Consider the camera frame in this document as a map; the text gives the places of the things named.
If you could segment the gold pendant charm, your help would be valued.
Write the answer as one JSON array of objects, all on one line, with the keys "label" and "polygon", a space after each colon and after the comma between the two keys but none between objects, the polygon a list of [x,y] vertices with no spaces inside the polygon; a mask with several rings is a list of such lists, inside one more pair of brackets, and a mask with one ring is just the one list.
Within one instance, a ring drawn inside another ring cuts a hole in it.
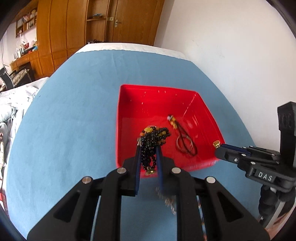
[{"label": "gold pendant charm", "polygon": [[215,142],[213,142],[213,146],[215,147],[215,148],[219,148],[220,147],[220,141],[219,140],[216,140]]}]

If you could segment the silver ring keychain charm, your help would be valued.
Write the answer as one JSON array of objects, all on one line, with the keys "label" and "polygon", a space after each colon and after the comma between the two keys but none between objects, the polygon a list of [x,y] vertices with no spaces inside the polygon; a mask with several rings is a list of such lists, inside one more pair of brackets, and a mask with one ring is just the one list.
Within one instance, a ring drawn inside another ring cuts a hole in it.
[{"label": "silver ring keychain charm", "polygon": [[167,120],[174,130],[178,132],[178,136],[176,139],[176,146],[181,153],[189,154],[190,156],[197,155],[197,146],[189,136],[187,131],[183,128],[183,126],[177,121],[177,119],[173,115],[168,115]]}]

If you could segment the red tin box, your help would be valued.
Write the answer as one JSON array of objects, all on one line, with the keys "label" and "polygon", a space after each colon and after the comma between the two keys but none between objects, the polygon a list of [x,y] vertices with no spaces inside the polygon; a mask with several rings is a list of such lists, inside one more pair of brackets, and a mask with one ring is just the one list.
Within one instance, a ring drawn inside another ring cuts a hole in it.
[{"label": "red tin box", "polygon": [[[176,146],[178,132],[167,120],[168,115],[173,115],[192,138],[197,146],[196,156],[179,151]],[[197,92],[170,87],[123,84],[119,88],[116,117],[117,167],[135,155],[140,132],[148,126],[168,128],[171,136],[162,146],[162,153],[186,171],[196,171],[215,165],[218,160],[215,157],[216,148],[213,142],[225,142],[214,117]]]}]

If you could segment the blue felt table mat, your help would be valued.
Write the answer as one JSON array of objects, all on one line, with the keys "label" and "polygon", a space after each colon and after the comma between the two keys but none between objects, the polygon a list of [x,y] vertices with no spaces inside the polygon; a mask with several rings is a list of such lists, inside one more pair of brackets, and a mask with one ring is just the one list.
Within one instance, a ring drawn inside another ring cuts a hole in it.
[{"label": "blue felt table mat", "polygon": [[23,236],[83,177],[114,170],[123,84],[194,90],[227,144],[254,144],[226,97],[191,61],[125,50],[76,53],[37,93],[12,145],[6,198],[10,219]]}]

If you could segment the wooden door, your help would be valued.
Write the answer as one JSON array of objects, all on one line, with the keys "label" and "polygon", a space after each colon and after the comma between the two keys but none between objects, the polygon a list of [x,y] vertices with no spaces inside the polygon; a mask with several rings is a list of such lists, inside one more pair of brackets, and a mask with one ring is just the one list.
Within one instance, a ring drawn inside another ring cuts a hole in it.
[{"label": "wooden door", "polygon": [[164,1],[111,1],[106,42],[154,45]]}]

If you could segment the white bed quilt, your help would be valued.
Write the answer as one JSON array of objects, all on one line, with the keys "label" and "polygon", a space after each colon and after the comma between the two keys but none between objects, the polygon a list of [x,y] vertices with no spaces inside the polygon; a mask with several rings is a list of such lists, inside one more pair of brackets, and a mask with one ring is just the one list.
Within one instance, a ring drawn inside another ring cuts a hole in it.
[{"label": "white bed quilt", "polygon": [[1,180],[23,117],[48,80],[44,77],[1,93]]}]

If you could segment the wooden desk with shelves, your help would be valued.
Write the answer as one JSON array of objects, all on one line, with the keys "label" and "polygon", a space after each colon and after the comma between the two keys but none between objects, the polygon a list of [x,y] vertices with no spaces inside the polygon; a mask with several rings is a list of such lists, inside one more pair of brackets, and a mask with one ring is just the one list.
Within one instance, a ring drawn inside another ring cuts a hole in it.
[{"label": "wooden desk with shelves", "polygon": [[17,40],[13,61],[10,63],[12,71],[26,68],[30,76],[37,80],[43,77],[43,70],[37,43],[37,8],[25,13],[16,20],[15,38]]}]

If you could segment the black office chair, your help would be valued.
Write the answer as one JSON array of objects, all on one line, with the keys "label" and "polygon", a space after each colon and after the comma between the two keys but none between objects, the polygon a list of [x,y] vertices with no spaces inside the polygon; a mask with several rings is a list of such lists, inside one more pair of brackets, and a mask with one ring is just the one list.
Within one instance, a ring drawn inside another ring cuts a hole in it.
[{"label": "black office chair", "polygon": [[9,74],[6,68],[1,68],[1,92],[20,87],[32,82],[29,70],[23,68],[19,71],[13,71]]}]

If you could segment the wooden wardrobe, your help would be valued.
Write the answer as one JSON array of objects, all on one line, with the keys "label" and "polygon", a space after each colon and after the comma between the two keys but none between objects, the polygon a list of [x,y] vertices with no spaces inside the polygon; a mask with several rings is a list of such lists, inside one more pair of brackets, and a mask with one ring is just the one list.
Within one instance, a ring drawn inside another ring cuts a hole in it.
[{"label": "wooden wardrobe", "polygon": [[37,44],[41,76],[51,76],[87,43],[105,42],[111,1],[39,1]]}]

